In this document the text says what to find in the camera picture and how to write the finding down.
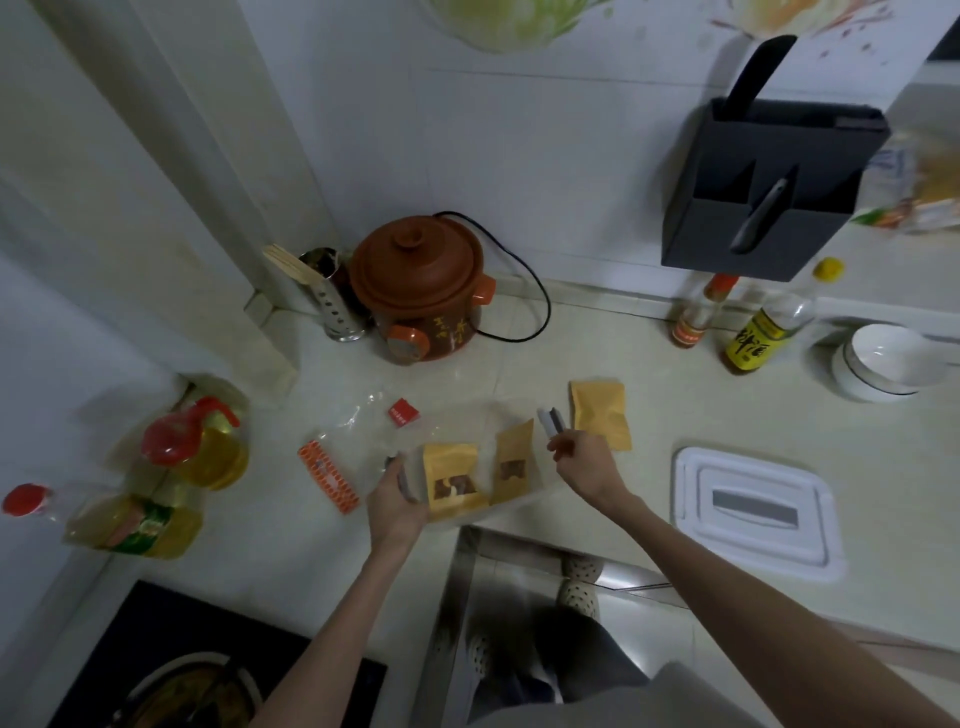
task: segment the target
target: floor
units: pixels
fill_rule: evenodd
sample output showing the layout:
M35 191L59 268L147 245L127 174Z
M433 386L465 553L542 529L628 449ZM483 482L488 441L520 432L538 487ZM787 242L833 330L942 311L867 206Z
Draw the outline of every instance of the floor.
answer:
M470 638L478 631L500 635L513 659L541 677L529 637L533 610L552 604L563 579L503 561L478 557L467 606L466 629L455 658L444 728L467 724L477 678L468 658ZM689 610L637 596L598 590L600 623L623 651L649 676L667 663L691 667L764 726L779 726Z

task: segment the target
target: stove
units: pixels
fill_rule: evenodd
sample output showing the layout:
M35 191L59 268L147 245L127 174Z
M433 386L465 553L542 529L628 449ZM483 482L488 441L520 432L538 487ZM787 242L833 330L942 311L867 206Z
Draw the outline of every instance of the stove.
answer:
M138 581L49 728L246 728L308 644ZM370 725L386 673L386 666L363 661L344 728Z

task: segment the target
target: red tag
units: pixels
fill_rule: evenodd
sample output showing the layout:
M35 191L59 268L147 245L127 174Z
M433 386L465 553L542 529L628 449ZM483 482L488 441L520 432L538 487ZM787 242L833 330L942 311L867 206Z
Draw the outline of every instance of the red tag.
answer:
M397 427L408 425L420 416L420 412L407 400L394 402L394 406L387 411L387 414L390 415L390 419L396 423Z

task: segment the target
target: cooking oil bottle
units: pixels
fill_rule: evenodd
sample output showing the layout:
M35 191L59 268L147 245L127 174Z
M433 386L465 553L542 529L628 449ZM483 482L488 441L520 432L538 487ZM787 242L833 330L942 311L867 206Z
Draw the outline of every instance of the cooking oil bottle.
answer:
M203 397L147 427L140 451L187 482L219 491L247 469L250 456L237 436L239 426L229 407L215 397Z
M844 263L825 257L813 269L813 280L799 289L782 291L768 301L720 355L727 369L746 375L762 367L774 353L816 317L817 296L825 284L840 280Z
M3 512L57 523L68 544L155 559L182 556L204 525L199 507L164 505L85 483L57 490L37 483L18 485L4 498Z

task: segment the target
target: white lid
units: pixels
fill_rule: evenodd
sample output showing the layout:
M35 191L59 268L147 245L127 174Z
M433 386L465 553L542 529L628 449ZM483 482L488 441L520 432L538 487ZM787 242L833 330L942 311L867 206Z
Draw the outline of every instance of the white lid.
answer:
M673 481L674 523L729 561L819 582L847 572L833 493L813 473L685 448Z

